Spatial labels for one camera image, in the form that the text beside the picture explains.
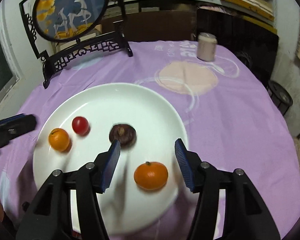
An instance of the small orange fruit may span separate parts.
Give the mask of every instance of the small orange fruit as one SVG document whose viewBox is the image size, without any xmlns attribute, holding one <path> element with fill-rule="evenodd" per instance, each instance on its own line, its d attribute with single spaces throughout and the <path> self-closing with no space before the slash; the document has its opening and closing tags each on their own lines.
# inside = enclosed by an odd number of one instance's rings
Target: small orange fruit
<svg viewBox="0 0 300 240">
<path fill-rule="evenodd" d="M 51 147 L 59 152 L 65 151 L 70 143 L 68 133 L 61 128 L 53 129 L 49 134 L 48 140 Z"/>
<path fill-rule="evenodd" d="M 135 170 L 133 177 L 139 187 L 156 190 L 167 183 L 168 170 L 162 163 L 146 162 Z"/>
</svg>

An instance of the shiitake mushroom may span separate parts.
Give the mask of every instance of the shiitake mushroom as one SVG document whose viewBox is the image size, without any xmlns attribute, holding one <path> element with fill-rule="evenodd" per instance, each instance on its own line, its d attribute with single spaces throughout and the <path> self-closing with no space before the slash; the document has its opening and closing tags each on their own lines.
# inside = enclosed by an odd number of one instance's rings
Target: shiitake mushroom
<svg viewBox="0 0 300 240">
<path fill-rule="evenodd" d="M 128 124 L 116 124 L 109 133 L 109 140 L 111 143 L 118 140 L 122 148 L 130 147 L 137 140 L 136 130 Z"/>
</svg>

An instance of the purple tablecloth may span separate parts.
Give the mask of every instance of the purple tablecloth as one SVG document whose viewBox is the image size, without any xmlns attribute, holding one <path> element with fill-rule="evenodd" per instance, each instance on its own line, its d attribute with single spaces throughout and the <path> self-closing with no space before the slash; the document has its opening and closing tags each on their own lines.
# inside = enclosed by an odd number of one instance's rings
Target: purple tablecloth
<svg viewBox="0 0 300 240">
<path fill-rule="evenodd" d="M 1 150 L 0 199 L 17 223 L 21 203 L 36 193 L 32 155 L 48 117 L 66 99 L 89 87 L 111 82 L 146 86 L 163 95 L 180 114 L 189 149 L 218 169 L 245 170 L 268 206 L 281 237 L 300 216 L 300 173 L 287 125 L 266 89 L 229 50 L 217 47 L 216 60 L 198 60 L 196 42 L 131 42 L 125 51 L 94 54 L 89 62 L 72 62 L 31 93 L 19 113 L 35 114 L 37 130 Z M 197 196 L 181 192 L 163 217 L 132 236 L 111 239 L 185 239 Z M 224 194 L 221 193 L 215 237 L 222 234 Z"/>
</svg>

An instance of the painting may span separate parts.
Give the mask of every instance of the painting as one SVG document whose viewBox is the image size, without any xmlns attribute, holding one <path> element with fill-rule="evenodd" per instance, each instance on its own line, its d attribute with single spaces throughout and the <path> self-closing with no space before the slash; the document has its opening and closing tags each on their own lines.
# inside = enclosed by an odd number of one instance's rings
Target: painting
<svg viewBox="0 0 300 240">
<path fill-rule="evenodd" d="M 99 17 L 106 0 L 39 0 L 34 8 L 38 27 L 49 38 L 73 38 Z"/>
</svg>

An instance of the stool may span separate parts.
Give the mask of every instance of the stool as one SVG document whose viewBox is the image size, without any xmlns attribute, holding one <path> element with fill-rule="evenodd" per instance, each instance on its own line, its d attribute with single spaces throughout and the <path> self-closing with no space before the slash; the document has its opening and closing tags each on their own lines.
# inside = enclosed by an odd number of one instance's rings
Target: stool
<svg viewBox="0 0 300 240">
<path fill-rule="evenodd" d="M 267 90 L 272 102 L 284 116 L 293 105 L 292 97 L 280 84 L 272 80 L 269 80 Z"/>
</svg>

